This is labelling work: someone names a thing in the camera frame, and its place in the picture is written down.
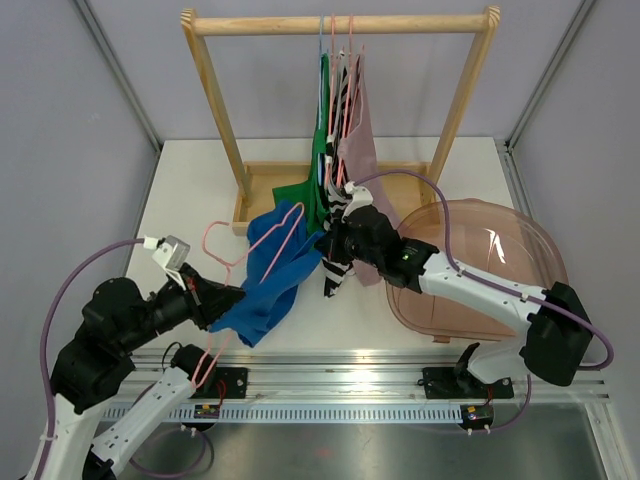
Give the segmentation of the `pink wire hanger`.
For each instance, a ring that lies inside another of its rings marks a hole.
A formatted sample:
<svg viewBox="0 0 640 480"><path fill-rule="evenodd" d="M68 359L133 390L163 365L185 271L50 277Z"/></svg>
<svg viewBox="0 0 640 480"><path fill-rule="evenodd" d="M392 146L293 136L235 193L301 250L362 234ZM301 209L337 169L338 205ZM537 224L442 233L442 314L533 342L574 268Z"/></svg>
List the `pink wire hanger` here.
<svg viewBox="0 0 640 480"><path fill-rule="evenodd" d="M281 221L279 223L276 223L274 225L272 225L270 227L269 230L267 230L251 247L249 247L246 252L239 257L237 260L235 260L234 262L228 262L224 259L222 259L221 257L215 255L214 253L212 253L208 247L207 247L207 237L208 234L210 233L210 231L218 225L221 226L231 226L231 224L229 222L223 222L223 221L214 221L212 223L210 223L204 230L202 239L201 239L201 250L203 251L204 254L206 254L208 257L214 259L216 262L218 262L220 265L222 265L225 270L226 270L226 276L225 276L225 282L224 285L228 286L231 280L231 275L232 275L232 270L238 266L240 263L242 263L243 261L247 260L250 256L250 254L258 247L260 246L265 240L267 240L277 229L284 227L289 218L294 215L297 214L297 216L295 217L291 228L289 229L287 235L285 236L284 240L281 242L276 254L274 255L274 257L271 260L271 263L269 264L268 268L265 270L262 278L261 278L261 282L263 282L266 277L270 274L271 270L273 269L273 267L275 266L275 264L277 263L279 257L282 254L282 251L284 250L285 246L287 245L287 243L289 242L290 238L292 237L292 235L295 233L295 230L298 226L298 224L300 223L300 221L302 220L302 218L304 217L305 214L305 206L302 202L297 202L295 203L287 212L286 214L282 217ZM211 360L209 366L207 367L206 370L203 369L203 365L204 365L204 360L205 357L207 355L209 355L212 350L213 350L213 340L214 340L214 334L213 333L209 333L208 334L208 343L207 343L207 348L205 350L205 352L202 354L202 356L200 357L200 359L198 360L198 363L196 365L196 369L192 375L192 379L191 379L191 385L193 387L193 390L196 391L199 388L201 388L205 381L209 379L209 377L212 374L213 369L217 366L218 360L221 356L221 354L226 350L227 345L229 344L230 340L231 340L231 335L232 335L232 331L230 331L226 337L224 338L220 348L218 349L218 351L216 352L216 354L214 355L213 359Z"/></svg>

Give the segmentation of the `green tank top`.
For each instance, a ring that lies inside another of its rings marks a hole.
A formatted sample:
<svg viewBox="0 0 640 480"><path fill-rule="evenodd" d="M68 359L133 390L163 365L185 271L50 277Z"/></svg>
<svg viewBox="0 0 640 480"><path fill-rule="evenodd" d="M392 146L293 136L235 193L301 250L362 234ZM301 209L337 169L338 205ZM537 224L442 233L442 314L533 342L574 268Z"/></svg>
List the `green tank top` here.
<svg viewBox="0 0 640 480"><path fill-rule="evenodd" d="M307 179L302 183L278 186L272 189L276 205L282 201L301 202L304 205L306 228L309 235L323 229L323 222L328 214L327 207L323 202L324 188L321 186L321 173L326 153L329 123L329 83L329 55L322 53L319 61L319 97Z"/></svg>

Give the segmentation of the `blue tank top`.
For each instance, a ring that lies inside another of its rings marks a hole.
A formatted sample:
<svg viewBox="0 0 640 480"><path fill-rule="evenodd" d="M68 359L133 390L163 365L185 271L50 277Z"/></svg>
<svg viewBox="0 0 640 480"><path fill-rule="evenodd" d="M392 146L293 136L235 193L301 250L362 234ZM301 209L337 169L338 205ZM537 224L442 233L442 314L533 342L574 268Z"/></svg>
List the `blue tank top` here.
<svg viewBox="0 0 640 480"><path fill-rule="evenodd" d="M273 210L254 218L247 230L249 247L272 225L279 223L294 204L282 201ZM263 282L261 278L296 216L292 215L284 227L277 229L250 254L246 278L241 285L246 296L210 327L212 333L230 329L244 345L254 347L292 309L298 286L309 278L322 258L314 244L323 233L307 233L305 214L270 274Z"/></svg>

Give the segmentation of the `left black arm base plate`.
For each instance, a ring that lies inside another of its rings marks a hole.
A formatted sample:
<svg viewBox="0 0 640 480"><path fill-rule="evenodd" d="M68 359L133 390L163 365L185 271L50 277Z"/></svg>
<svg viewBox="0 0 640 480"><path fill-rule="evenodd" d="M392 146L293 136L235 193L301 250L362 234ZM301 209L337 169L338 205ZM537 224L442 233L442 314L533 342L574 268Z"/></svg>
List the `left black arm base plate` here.
<svg viewBox="0 0 640 480"><path fill-rule="evenodd" d="M217 367L213 374L198 389L192 397L194 399L223 398L238 400L245 399L248 385L249 370L244 367Z"/></svg>

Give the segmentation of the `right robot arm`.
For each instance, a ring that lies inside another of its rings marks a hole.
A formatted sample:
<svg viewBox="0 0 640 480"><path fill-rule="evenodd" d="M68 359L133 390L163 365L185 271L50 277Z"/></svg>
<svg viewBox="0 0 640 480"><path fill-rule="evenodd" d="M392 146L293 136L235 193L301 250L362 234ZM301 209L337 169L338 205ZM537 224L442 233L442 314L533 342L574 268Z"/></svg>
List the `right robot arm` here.
<svg viewBox="0 0 640 480"><path fill-rule="evenodd" d="M584 367L594 332L576 291L565 283L517 284L472 268L448 251L400 236L373 206L331 226L316 247L330 261L361 261L396 288L453 301L515 332L506 341L471 344L447 375L443 392L457 389L470 398L505 378L528 374L568 387Z"/></svg>

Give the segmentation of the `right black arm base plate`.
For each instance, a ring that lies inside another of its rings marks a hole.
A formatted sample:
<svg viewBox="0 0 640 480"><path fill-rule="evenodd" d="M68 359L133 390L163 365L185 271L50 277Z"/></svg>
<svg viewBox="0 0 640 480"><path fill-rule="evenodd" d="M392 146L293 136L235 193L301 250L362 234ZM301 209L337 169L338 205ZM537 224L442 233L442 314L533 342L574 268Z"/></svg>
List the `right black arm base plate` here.
<svg viewBox="0 0 640 480"><path fill-rule="evenodd" d="M416 384L430 400L509 400L514 389L509 377L492 384L482 383L467 371L454 367L425 367Z"/></svg>

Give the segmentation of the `blue wire hanger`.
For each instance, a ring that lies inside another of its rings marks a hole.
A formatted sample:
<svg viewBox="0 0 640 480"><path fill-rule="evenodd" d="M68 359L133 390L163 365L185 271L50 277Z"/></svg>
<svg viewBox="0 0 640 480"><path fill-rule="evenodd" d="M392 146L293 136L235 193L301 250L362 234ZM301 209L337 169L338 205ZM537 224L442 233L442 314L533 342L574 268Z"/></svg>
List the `blue wire hanger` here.
<svg viewBox="0 0 640 480"><path fill-rule="evenodd" d="M324 15L320 16L319 21L319 34L318 34L318 99L317 99L317 108L316 108L316 120L315 120L315 130L314 130L314 139L313 139L313 148L314 150L314 160L316 161L315 173L317 179L317 185L319 187L322 186L322 153L320 152L320 127L323 125L322 121L322 100L323 100L323 91L324 91L324 83L323 83L323 31L324 31Z"/></svg>

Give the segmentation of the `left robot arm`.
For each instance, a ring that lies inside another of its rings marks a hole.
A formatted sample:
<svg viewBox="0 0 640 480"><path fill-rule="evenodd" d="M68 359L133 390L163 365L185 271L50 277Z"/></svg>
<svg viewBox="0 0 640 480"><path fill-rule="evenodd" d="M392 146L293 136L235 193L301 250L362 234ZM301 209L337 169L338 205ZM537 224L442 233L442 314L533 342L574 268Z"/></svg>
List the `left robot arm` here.
<svg viewBox="0 0 640 480"><path fill-rule="evenodd" d="M207 280L188 264L149 297L126 277L100 284L45 377L52 407L28 478L116 478L172 410L191 396L208 396L216 385L216 358L183 346L161 378L98 434L111 400L135 369L133 352L186 321L208 329L244 296L243 289Z"/></svg>

